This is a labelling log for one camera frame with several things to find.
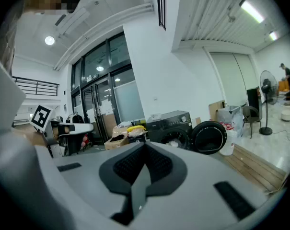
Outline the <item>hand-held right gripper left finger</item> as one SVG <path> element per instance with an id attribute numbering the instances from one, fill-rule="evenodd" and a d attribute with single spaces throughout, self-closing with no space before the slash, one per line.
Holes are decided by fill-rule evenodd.
<path id="1" fill-rule="evenodd" d="M 132 143 L 114 150 L 86 153 L 53 159 L 46 148 L 36 146 L 37 159 L 44 182 L 56 203 L 49 207 L 51 219 L 44 218 L 47 227 L 145 227 L 146 215 L 133 217 L 125 195 L 111 192 L 100 178 L 120 186 L 120 177 L 113 174 L 113 166 L 103 166 L 106 161 L 129 155 L 143 143 Z"/>

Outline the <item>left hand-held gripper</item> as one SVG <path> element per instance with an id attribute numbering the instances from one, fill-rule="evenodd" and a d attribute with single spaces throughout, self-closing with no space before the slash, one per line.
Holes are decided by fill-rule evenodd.
<path id="1" fill-rule="evenodd" d="M 58 128 L 60 123 L 61 120 L 55 117 L 52 108 L 40 104 L 30 118 L 30 124 L 42 133 L 44 142 L 50 147 L 53 158 L 63 156 L 63 147 L 59 145 L 53 132 L 53 129 Z M 92 124 L 74 124 L 74 135 L 87 134 L 93 130 Z"/>

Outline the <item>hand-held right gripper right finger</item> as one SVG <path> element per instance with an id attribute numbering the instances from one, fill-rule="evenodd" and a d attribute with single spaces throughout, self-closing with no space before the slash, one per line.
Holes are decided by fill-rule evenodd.
<path id="1" fill-rule="evenodd" d="M 137 215 L 137 228 L 228 228 L 238 223 L 214 186 L 219 182 L 228 182 L 254 209 L 267 201 L 260 188 L 220 160 L 154 142 L 151 145 L 182 159 L 187 175 L 172 194 L 148 197 Z"/>

